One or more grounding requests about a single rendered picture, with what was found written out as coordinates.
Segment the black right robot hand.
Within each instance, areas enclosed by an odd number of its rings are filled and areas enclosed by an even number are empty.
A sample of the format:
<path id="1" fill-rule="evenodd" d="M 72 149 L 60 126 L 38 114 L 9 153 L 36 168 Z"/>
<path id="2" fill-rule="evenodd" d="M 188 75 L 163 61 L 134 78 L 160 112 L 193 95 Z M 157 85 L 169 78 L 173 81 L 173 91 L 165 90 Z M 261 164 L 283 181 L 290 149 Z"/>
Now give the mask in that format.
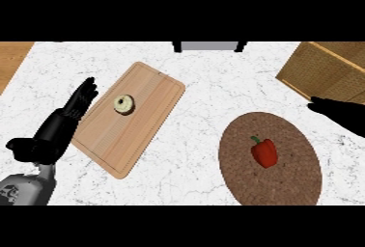
<path id="1" fill-rule="evenodd" d="M 308 108 L 365 138 L 365 105 L 314 96 Z"/>

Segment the brown wooden panel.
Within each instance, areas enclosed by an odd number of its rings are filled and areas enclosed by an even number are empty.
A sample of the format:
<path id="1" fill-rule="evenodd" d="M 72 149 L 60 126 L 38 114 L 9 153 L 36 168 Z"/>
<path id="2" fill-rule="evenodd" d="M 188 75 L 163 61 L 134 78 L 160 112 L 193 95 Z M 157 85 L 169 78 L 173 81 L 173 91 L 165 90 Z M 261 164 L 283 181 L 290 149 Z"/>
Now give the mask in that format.
<path id="1" fill-rule="evenodd" d="M 0 94 L 21 66 L 33 41 L 0 41 Z"/>

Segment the round brown woven placemat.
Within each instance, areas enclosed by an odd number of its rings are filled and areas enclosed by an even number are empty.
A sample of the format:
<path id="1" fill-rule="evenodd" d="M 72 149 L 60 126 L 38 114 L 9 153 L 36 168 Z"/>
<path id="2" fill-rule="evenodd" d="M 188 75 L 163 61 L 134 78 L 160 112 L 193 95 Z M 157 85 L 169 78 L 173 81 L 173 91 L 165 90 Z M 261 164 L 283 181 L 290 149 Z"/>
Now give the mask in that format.
<path id="1" fill-rule="evenodd" d="M 314 206 L 323 189 L 320 160 L 296 126 L 265 112 L 240 116 L 219 149 L 227 187 L 246 206 Z"/>

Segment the pale wooden cutting board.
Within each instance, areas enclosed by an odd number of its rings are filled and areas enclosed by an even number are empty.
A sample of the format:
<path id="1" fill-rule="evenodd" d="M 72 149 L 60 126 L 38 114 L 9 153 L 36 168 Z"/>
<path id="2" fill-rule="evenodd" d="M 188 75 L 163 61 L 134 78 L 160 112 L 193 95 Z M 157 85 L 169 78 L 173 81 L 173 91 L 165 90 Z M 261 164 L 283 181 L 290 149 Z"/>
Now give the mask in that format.
<path id="1" fill-rule="evenodd" d="M 72 140 L 116 178 L 125 178 L 182 98 L 185 84 L 135 62 L 89 109 Z M 114 99 L 131 95 L 137 109 L 123 116 Z"/>

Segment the tan wicker basket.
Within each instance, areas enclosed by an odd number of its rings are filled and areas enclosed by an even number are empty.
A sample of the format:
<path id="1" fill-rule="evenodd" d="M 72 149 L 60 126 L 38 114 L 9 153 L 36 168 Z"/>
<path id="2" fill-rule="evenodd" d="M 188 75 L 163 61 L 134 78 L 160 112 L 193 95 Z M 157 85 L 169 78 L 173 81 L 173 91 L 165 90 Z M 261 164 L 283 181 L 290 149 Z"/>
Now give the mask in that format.
<path id="1" fill-rule="evenodd" d="M 365 104 L 365 41 L 304 41 L 277 79 L 306 99 Z"/>

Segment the grey appliance with black legs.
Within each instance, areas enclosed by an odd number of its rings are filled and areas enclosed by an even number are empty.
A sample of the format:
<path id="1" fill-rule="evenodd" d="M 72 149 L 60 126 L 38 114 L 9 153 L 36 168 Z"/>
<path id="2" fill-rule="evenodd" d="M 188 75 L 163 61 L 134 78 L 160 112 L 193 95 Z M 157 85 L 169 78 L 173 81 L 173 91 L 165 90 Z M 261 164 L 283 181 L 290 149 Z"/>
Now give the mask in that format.
<path id="1" fill-rule="evenodd" d="M 247 45 L 246 41 L 175 41 L 173 47 L 178 53 L 187 50 L 233 50 L 241 52 Z"/>

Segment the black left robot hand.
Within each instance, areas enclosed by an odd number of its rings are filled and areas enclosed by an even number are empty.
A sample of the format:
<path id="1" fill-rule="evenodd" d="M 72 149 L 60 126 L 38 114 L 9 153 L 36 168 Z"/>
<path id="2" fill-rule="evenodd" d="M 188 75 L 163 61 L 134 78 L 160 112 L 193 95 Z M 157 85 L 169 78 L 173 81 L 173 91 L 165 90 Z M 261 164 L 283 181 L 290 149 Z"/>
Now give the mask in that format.
<path id="1" fill-rule="evenodd" d="M 58 108 L 32 138 L 14 138 L 6 148 L 15 160 L 52 165 L 61 159 L 79 122 L 98 95 L 95 78 L 89 77 L 74 91 L 64 108 Z"/>

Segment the red bell pepper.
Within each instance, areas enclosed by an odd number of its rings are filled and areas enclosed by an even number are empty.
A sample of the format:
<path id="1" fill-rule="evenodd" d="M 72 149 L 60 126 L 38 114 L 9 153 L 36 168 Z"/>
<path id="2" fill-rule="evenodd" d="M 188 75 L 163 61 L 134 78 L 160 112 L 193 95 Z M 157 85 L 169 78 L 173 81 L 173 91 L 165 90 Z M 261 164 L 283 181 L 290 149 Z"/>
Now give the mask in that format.
<path id="1" fill-rule="evenodd" d="M 252 155 L 258 161 L 258 163 L 265 167 L 272 167 L 278 162 L 278 153 L 274 142 L 270 139 L 264 141 L 258 136 L 252 137 L 256 145 L 252 147 Z"/>

